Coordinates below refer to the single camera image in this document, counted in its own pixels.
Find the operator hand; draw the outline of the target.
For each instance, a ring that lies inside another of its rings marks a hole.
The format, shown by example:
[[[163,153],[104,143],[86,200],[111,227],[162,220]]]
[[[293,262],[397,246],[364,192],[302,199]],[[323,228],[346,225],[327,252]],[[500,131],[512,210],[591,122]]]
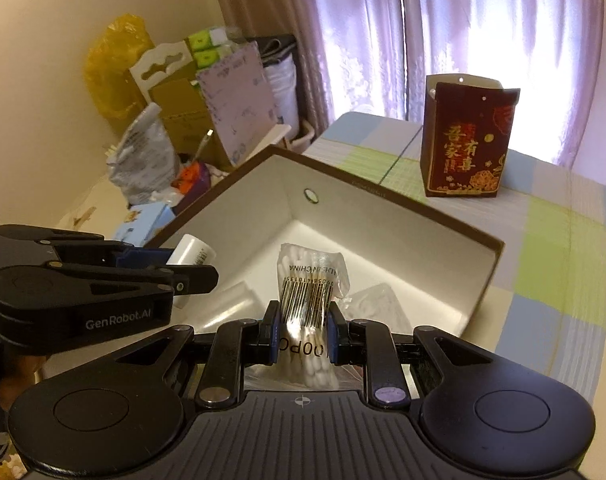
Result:
[[[48,356],[0,356],[0,432],[6,431],[7,411],[14,401],[36,384],[36,375]]]

